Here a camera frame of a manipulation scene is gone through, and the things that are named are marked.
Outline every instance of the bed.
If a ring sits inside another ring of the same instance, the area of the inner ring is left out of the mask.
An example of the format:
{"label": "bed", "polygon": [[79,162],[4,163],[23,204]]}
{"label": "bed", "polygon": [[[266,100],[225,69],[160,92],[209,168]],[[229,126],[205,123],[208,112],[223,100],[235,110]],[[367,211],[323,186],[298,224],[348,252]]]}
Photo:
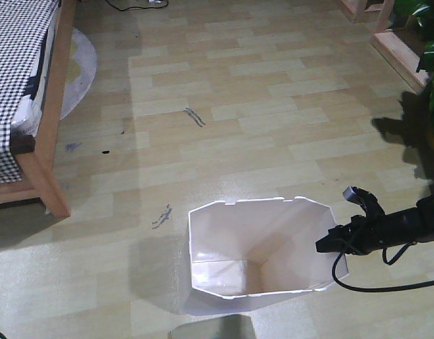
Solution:
{"label": "bed", "polygon": [[44,55],[37,55],[31,70],[34,82],[29,81],[11,120],[8,147],[20,177],[0,183],[0,204],[40,198],[55,217],[62,218],[71,212],[52,168],[76,0],[62,0],[59,5],[43,37],[45,50],[40,54]]}

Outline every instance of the wooden shelf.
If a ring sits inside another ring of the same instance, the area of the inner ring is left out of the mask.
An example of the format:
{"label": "wooden shelf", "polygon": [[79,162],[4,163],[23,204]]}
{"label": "wooden shelf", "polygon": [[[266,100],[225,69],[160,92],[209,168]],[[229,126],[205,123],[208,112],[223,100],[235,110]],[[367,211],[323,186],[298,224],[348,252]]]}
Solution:
{"label": "wooden shelf", "polygon": [[424,44],[418,35],[408,28],[386,29],[393,5],[394,0],[385,0],[371,44],[414,91],[419,93],[428,79],[427,72],[416,72]]}
{"label": "wooden shelf", "polygon": [[376,21],[383,2],[376,0],[337,0],[343,14],[353,23]]}

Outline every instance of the potted plant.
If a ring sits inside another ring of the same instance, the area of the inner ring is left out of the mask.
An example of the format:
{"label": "potted plant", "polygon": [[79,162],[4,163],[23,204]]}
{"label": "potted plant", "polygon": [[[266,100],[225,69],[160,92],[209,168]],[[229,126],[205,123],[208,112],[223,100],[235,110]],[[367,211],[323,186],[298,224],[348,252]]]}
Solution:
{"label": "potted plant", "polygon": [[430,74],[428,86],[423,94],[429,99],[428,142],[434,149],[434,0],[396,0],[394,13],[398,16],[413,16],[418,22],[418,33],[426,43],[417,71]]}

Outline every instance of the white box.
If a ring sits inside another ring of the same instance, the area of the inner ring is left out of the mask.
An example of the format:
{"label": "white box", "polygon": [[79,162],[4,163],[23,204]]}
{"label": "white box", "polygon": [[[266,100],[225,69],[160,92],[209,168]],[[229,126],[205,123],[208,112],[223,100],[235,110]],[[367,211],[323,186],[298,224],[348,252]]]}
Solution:
{"label": "white box", "polygon": [[[191,210],[182,310],[238,313],[327,289],[337,254],[317,253],[315,242],[335,226],[330,207],[303,197],[215,201]],[[336,274],[348,274],[346,258]]]}

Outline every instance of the robotic arm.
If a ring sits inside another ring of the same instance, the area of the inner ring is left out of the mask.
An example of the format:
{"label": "robotic arm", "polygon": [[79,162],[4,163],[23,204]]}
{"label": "robotic arm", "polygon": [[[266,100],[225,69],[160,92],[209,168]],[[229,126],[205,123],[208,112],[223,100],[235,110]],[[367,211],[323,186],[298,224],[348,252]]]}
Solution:
{"label": "robotic arm", "polygon": [[[387,215],[370,192],[350,186],[343,195],[347,201],[360,205],[365,216],[354,215],[349,224],[337,225],[329,230],[326,237],[316,242],[316,250],[320,253],[340,253],[332,270],[333,278],[339,285],[359,292],[391,292],[434,285],[433,280],[398,287],[352,287],[339,281],[334,274],[344,254],[366,255],[382,249],[383,261],[392,265],[409,246],[419,242],[434,242],[434,195],[419,200],[416,207]],[[404,246],[388,261],[387,248],[397,245]]]}

